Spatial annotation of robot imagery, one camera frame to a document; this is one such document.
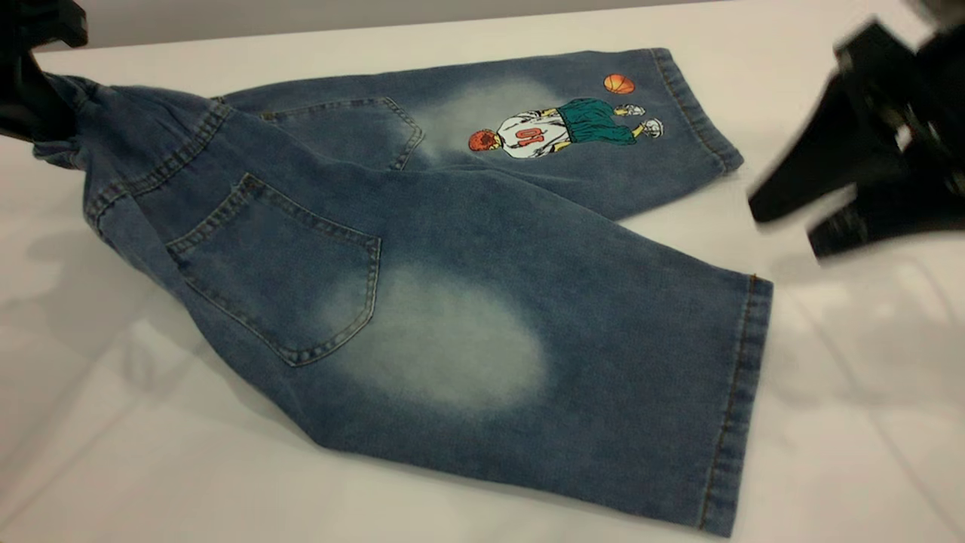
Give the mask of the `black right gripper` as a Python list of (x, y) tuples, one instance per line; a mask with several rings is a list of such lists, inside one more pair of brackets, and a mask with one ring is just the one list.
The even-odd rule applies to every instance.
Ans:
[(873, 244), (962, 232), (963, 24), (911, 51), (879, 20), (834, 47), (838, 73), (781, 161), (752, 192), (757, 223), (782, 219), (852, 183), (896, 181), (905, 170), (941, 183), (859, 189), (807, 232), (823, 260)]

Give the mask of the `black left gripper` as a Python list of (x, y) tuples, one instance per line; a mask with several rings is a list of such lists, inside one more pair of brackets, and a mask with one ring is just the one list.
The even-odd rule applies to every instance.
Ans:
[(87, 45), (87, 14), (76, 1), (2, 1), (1, 133), (35, 143), (76, 133), (75, 110), (62, 99), (30, 52), (61, 41)]

